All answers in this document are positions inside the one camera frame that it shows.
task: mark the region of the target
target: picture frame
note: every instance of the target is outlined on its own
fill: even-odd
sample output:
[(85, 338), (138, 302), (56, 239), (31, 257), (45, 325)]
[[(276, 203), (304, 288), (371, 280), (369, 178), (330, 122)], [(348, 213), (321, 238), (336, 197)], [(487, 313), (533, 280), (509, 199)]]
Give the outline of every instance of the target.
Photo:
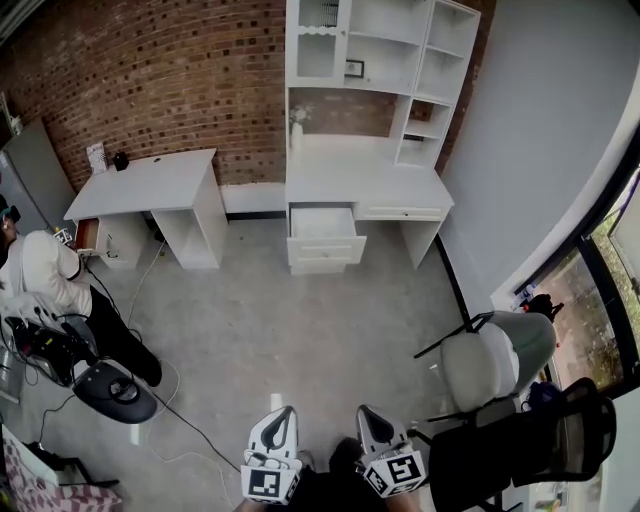
[(351, 78), (364, 78), (364, 61), (347, 59), (344, 66), (344, 76)]

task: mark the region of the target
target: patterned fabric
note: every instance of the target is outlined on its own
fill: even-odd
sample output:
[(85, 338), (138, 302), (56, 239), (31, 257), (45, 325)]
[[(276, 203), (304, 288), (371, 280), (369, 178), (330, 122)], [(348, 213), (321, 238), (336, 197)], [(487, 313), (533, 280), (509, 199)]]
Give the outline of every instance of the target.
[(4, 462), (20, 512), (108, 512), (122, 502), (109, 489), (88, 484), (56, 487), (22, 464), (12, 440), (4, 439)]

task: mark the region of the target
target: baseboard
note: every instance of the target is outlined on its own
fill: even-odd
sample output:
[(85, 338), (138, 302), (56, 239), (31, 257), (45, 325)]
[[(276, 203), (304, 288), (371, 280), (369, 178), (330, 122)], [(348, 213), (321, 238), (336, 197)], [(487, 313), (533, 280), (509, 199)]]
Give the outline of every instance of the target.
[(286, 211), (284, 183), (222, 185), (220, 194), (227, 215)]
[(449, 256), (447, 256), (447, 251), (445, 250), (444, 244), (440, 239), (440, 235), (436, 235), (435, 243), (436, 243), (436, 247), (438, 248), (438, 251), (440, 251), (440, 257), (442, 258), (444, 269), (447, 272), (447, 277), (449, 277), (449, 281), (451, 282), (451, 288), (453, 288), (453, 294), (456, 297), (456, 302), (458, 303), (458, 309), (460, 309), (460, 315), (462, 316), (462, 321), (464, 325), (469, 328), (471, 327), (471, 317), (469, 316), (467, 303), (464, 301), (464, 295), (462, 295), (462, 288), (460, 288), (460, 283), (458, 283), (456, 274), (453, 271), (453, 267), (451, 266), (451, 261), (449, 260)]

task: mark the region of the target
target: gray floor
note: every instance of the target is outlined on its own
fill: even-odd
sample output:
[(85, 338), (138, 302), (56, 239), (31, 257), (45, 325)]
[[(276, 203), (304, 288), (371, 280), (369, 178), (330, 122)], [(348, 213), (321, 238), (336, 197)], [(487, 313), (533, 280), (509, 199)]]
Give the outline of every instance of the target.
[[(429, 371), (434, 360), (411, 358), (460, 323), (440, 255), (432, 247), (414, 271), (394, 223), (358, 230), (369, 236), (363, 261), (344, 274), (293, 277), (284, 220), (236, 221), (220, 271), (184, 271), (168, 251), (144, 282), (132, 326), (178, 368), (172, 406), (234, 464), (241, 464), (253, 424), (269, 412), (271, 393), (297, 409), (300, 447), (311, 450), (320, 469), (336, 440), (355, 434), (362, 403), (407, 425), (445, 407), (442, 383)], [(135, 271), (93, 265), (125, 317), (158, 247), (150, 242)], [(161, 394), (175, 382), (166, 366)], [(24, 386), (20, 406), (0, 407), (8, 427), (29, 442), (39, 435), (44, 409), (68, 394), (40, 378)], [(128, 427), (74, 399), (47, 416), (43, 445), (80, 457), (97, 478), (120, 479), (128, 511), (230, 509), (215, 464), (194, 455), (164, 463), (150, 449), (165, 459), (190, 451), (215, 459), (197, 433), (168, 412), (154, 421), (148, 445), (147, 431), (144, 425), (134, 446)], [(235, 504), (239, 477), (220, 466)]]

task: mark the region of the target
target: window frame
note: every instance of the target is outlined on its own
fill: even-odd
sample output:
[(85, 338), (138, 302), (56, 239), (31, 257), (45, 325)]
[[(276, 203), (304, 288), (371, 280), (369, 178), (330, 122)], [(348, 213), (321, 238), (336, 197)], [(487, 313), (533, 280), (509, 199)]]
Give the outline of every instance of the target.
[[(591, 233), (604, 220), (639, 165), (640, 125), (636, 128), (616, 170), (587, 214), (553, 254), (514, 291), (515, 294), (518, 294), (528, 285), (544, 279), (569, 253), (578, 249), (605, 304), (620, 353), (623, 381), (601, 390), (602, 394), (610, 398), (617, 398), (640, 387), (640, 355), (620, 292), (600, 251), (591, 238)], [(545, 373), (548, 377), (551, 376), (548, 367), (545, 369)]]

